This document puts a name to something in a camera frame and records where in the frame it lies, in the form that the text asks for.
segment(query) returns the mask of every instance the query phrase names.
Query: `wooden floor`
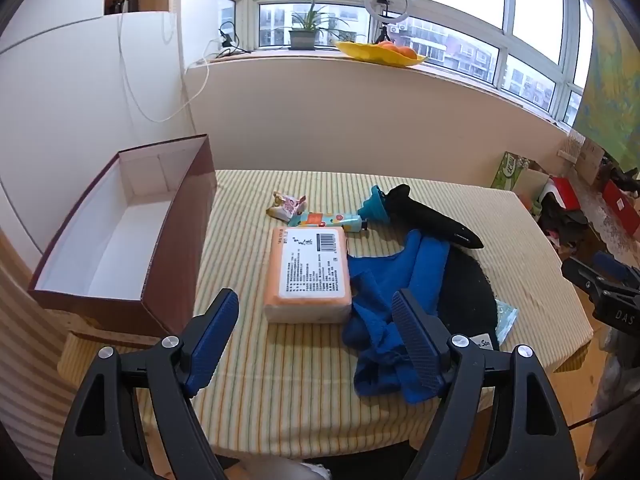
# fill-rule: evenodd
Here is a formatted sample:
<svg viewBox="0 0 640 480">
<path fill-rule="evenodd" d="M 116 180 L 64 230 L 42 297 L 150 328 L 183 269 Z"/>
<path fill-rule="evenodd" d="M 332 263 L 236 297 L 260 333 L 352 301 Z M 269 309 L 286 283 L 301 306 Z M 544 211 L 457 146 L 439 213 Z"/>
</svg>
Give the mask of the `wooden floor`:
<svg viewBox="0 0 640 480">
<path fill-rule="evenodd" d="M 558 401 L 562 406 L 564 418 L 567 424 L 583 420 L 590 415 L 591 403 L 595 398 L 604 368 L 604 361 L 607 354 L 598 348 L 598 338 L 604 334 L 606 325 L 593 319 L 593 305 L 589 298 L 581 290 L 577 290 L 584 311 L 589 318 L 591 327 L 593 328 L 593 340 L 589 346 L 587 357 L 579 370 L 575 372 L 558 372 L 551 374 L 551 385 L 558 396 Z M 465 462 L 460 470 L 459 478 L 466 478 L 476 472 L 482 447 L 484 446 L 484 437 L 489 425 L 490 410 L 484 410 L 478 413 L 474 425 L 474 432 L 467 450 Z M 584 465 L 584 460 L 589 450 L 591 441 L 591 433 L 593 432 L 594 422 L 576 428 L 571 432 L 574 440 L 575 453 L 578 458 L 578 466 L 585 473 L 585 480 L 590 478 L 593 473 L 592 468 Z"/>
</svg>

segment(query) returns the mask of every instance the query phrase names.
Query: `potted plant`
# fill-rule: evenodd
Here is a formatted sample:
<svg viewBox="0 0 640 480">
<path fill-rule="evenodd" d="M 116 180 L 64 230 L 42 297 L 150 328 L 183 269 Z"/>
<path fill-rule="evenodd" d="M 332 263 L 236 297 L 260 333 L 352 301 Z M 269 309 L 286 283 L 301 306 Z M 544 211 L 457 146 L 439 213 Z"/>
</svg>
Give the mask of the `potted plant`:
<svg viewBox="0 0 640 480">
<path fill-rule="evenodd" d="M 333 20 L 334 22 L 343 22 L 345 25 L 349 25 L 344 20 L 329 16 L 326 12 L 320 12 L 324 7 L 315 9 L 315 2 L 311 2 L 311 7 L 305 13 L 295 12 L 292 15 L 294 24 L 298 24 L 298 27 L 292 28 L 289 31 L 289 37 L 291 38 L 292 50 L 315 50 L 316 39 L 320 31 L 325 31 L 328 34 L 332 34 L 338 38 L 337 28 L 325 27 L 324 24 Z"/>
</svg>

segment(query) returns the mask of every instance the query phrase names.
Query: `windowsill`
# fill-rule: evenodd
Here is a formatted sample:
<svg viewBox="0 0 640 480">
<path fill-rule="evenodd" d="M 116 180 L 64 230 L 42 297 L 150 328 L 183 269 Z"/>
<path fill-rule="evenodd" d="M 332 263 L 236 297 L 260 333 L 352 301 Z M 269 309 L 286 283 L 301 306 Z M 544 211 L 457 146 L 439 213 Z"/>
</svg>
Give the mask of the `windowsill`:
<svg viewBox="0 0 640 480">
<path fill-rule="evenodd" d="M 225 61 L 233 61 L 237 59 L 251 59 L 256 57 L 324 57 L 324 58 L 334 58 L 340 60 L 346 60 L 349 62 L 360 62 L 346 54 L 340 52 L 339 50 L 335 50 L 333 48 L 328 49 L 319 49 L 319 50 L 289 50 L 285 47 L 276 47 L 276 48 L 262 48 L 260 50 L 254 50 L 248 54 L 235 54 L 234 56 L 226 56 L 220 57 L 217 59 L 209 60 L 210 63 L 218 63 Z M 527 112 L 534 114 L 535 116 L 551 123 L 553 126 L 556 126 L 558 129 L 564 131 L 564 133 L 568 134 L 571 131 L 571 127 L 568 124 L 559 123 L 556 121 L 550 114 L 546 113 L 542 108 L 539 108 L 529 102 L 518 99 L 516 96 L 508 93 L 507 91 L 500 91 L 496 89 L 494 86 L 491 86 L 487 83 L 480 82 L 478 79 L 475 79 L 471 76 L 465 76 L 464 74 L 454 72 L 453 70 L 448 70 L 447 68 L 437 67 L 434 65 L 429 65 L 427 63 L 422 63 L 420 65 L 415 65 L 408 67 L 409 70 L 417 70 L 418 72 L 427 73 L 433 77 L 437 77 L 440 79 L 444 79 L 447 81 L 455 81 L 458 84 L 462 84 L 464 86 L 468 86 L 470 88 L 474 88 L 481 92 L 485 92 L 491 95 L 496 96 L 497 98 L 504 99 L 505 101 L 510 102 L 513 105 L 516 105 Z"/>
</svg>

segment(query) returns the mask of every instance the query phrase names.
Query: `teal funnel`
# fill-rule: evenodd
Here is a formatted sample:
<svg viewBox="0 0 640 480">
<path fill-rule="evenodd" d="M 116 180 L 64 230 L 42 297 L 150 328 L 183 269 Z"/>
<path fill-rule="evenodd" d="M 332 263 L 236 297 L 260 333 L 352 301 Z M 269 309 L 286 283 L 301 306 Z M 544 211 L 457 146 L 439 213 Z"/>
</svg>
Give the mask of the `teal funnel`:
<svg viewBox="0 0 640 480">
<path fill-rule="evenodd" d="M 378 186 L 371 188 L 371 196 L 362 203 L 362 207 L 358 209 L 358 214 L 362 219 L 369 221 L 374 220 L 385 224 L 391 222 L 391 218 L 389 218 L 385 210 L 383 193 Z"/>
</svg>

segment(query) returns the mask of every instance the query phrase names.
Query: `orange tissue package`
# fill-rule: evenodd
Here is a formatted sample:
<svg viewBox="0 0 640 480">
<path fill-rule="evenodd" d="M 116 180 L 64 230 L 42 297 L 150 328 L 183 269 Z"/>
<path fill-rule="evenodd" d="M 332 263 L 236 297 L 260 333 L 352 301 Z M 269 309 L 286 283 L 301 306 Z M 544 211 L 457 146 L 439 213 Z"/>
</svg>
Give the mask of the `orange tissue package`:
<svg viewBox="0 0 640 480">
<path fill-rule="evenodd" d="M 341 227 L 276 227 L 264 315 L 272 323 L 344 323 L 351 312 L 347 241 Z"/>
</svg>

